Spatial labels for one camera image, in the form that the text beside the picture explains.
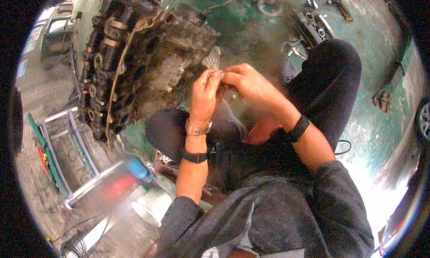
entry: gray sweater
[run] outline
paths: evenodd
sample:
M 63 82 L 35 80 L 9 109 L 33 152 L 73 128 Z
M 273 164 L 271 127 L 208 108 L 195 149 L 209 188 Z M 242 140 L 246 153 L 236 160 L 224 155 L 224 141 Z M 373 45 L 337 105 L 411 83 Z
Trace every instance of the gray sweater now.
M 313 178 L 251 175 L 206 214 L 178 197 L 172 215 L 157 257 L 224 258 L 234 248 L 260 257 L 370 257 L 374 249 L 363 200 L 339 161 Z

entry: brick floor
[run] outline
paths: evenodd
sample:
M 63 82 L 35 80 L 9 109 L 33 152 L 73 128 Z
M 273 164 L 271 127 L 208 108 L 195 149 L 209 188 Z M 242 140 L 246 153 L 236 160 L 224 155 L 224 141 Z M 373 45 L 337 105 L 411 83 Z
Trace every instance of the brick floor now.
M 15 163 L 24 197 L 36 223 L 45 236 L 56 239 L 71 226 L 100 214 L 98 218 L 77 227 L 89 231 L 107 215 L 109 207 L 102 206 L 100 193 L 94 191 L 79 201 L 75 210 L 69 211 L 64 206 L 64 198 L 56 194 L 48 177 L 41 169 L 37 156 L 37 144 L 27 119 L 27 113 L 31 112 L 35 122 L 43 121 L 47 116 L 62 109 L 74 86 L 71 67 L 58 64 L 51 70 L 43 68 L 39 61 L 42 37 L 41 34 L 36 41 L 35 49 L 22 57 L 22 60 L 28 59 L 28 63 L 25 74 L 16 81 L 17 87 L 21 90 L 23 105 L 24 150 L 18 154 Z M 49 123 L 48 129 L 56 130 L 66 123 L 65 119 Z M 79 130 L 96 166 L 101 170 L 107 168 L 106 156 L 101 147 L 94 143 L 89 127 L 81 125 Z M 67 181 L 70 182 L 71 189 L 78 188 L 86 181 L 86 178 L 82 178 L 83 174 L 79 162 L 74 156 L 72 144 L 67 136 L 53 141 L 52 144 L 62 170 L 67 176 Z M 54 247 L 59 250 L 61 243 L 68 240 L 74 233 L 76 233 L 76 229 L 56 241 Z M 103 236 L 92 257 L 141 257 L 152 246 L 156 238 L 156 230 L 146 225 L 136 213 L 132 212 L 130 216 L 113 226 Z

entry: black wristband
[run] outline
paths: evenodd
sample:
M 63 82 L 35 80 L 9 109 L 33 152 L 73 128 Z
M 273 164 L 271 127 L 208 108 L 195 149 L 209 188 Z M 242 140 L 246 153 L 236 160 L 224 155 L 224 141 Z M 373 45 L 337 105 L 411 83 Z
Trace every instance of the black wristband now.
M 187 153 L 186 150 L 182 153 L 182 158 L 195 164 L 203 163 L 208 158 L 208 153 Z
M 298 139 L 303 135 L 309 126 L 309 120 L 305 116 L 301 116 L 293 130 L 286 133 L 284 129 L 277 132 L 279 138 L 284 142 L 298 142 Z

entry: metal watch band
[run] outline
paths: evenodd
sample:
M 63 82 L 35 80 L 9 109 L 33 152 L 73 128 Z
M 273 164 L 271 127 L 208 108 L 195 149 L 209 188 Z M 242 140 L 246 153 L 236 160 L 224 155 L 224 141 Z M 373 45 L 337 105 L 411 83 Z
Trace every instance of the metal watch band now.
M 284 142 L 298 142 L 298 139 L 303 135 L 309 126 L 309 120 L 305 116 L 301 116 L 293 130 L 286 133 L 283 128 L 279 128 L 272 132 L 271 136 L 278 136 Z
M 211 127 L 212 127 L 212 122 L 208 123 L 208 125 L 205 127 L 190 126 L 190 124 L 188 123 L 188 119 L 185 122 L 185 131 L 187 132 L 187 134 L 195 135 L 195 136 L 209 133 L 209 131 L 211 131 Z
M 185 150 L 182 153 L 182 158 L 195 164 L 203 163 L 208 158 L 208 153 L 187 153 Z

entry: knee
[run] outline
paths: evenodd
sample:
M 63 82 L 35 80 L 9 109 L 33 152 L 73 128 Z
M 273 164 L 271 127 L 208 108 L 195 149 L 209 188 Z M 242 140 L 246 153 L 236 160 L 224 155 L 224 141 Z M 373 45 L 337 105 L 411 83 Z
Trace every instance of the knee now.
M 188 113 L 182 110 L 160 110 L 146 121 L 145 135 L 153 146 L 161 137 L 184 129 Z
M 354 46 L 341 39 L 329 39 L 320 44 L 333 61 L 350 69 L 361 71 L 361 59 Z

